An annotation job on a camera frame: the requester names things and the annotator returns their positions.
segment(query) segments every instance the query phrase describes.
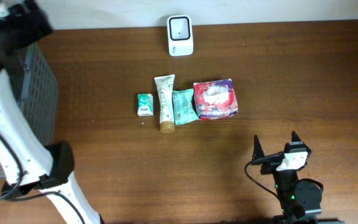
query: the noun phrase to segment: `teal packet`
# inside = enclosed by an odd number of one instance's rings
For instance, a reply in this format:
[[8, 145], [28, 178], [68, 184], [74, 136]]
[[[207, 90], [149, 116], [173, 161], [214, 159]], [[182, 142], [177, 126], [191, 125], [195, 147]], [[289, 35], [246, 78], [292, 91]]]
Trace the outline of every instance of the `teal packet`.
[[153, 95], [150, 93], [138, 94], [139, 106], [137, 107], [138, 116], [153, 116]]
[[191, 103], [193, 94], [194, 89], [173, 92], [172, 99], [175, 125], [186, 124], [198, 119]]

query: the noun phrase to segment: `brown cap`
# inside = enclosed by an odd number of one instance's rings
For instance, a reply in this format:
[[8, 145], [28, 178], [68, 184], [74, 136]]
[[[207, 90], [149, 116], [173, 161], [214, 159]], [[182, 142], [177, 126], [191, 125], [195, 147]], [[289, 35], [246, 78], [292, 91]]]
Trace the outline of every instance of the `brown cap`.
[[169, 134], [175, 131], [175, 123], [173, 121], [162, 121], [160, 123], [160, 131], [164, 134]]

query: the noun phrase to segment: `brown tabletop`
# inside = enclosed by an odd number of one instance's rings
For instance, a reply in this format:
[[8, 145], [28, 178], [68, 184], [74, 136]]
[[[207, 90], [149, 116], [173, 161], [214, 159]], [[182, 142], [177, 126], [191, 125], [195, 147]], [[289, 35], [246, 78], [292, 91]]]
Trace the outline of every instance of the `brown tabletop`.
[[[254, 135], [266, 154], [295, 130], [313, 151], [299, 178], [324, 184], [323, 214], [358, 223], [358, 21], [195, 26], [191, 56], [171, 57], [165, 27], [56, 31], [40, 42], [60, 94], [56, 140], [106, 223], [214, 223], [281, 213], [244, 175]], [[153, 77], [174, 89], [231, 78], [239, 112], [159, 131]], [[155, 116], [138, 117], [152, 93]], [[273, 189], [270, 175], [250, 174]], [[46, 198], [0, 202], [0, 223], [64, 223]]]

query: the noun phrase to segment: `tube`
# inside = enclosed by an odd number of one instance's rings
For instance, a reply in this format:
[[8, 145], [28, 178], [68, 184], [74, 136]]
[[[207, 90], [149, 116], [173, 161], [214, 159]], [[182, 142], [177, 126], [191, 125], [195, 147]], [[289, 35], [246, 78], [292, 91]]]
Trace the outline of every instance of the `tube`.
[[160, 131], [168, 134], [175, 131], [175, 120], [173, 118], [172, 91], [175, 75], [155, 77], [158, 97], [160, 98]]

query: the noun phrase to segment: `white wall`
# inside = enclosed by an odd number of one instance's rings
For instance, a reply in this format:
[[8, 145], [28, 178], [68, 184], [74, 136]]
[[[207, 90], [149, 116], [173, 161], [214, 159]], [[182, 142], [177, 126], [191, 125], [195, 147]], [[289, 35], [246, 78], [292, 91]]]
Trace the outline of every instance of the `white wall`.
[[358, 19], [358, 0], [38, 0], [55, 29]]

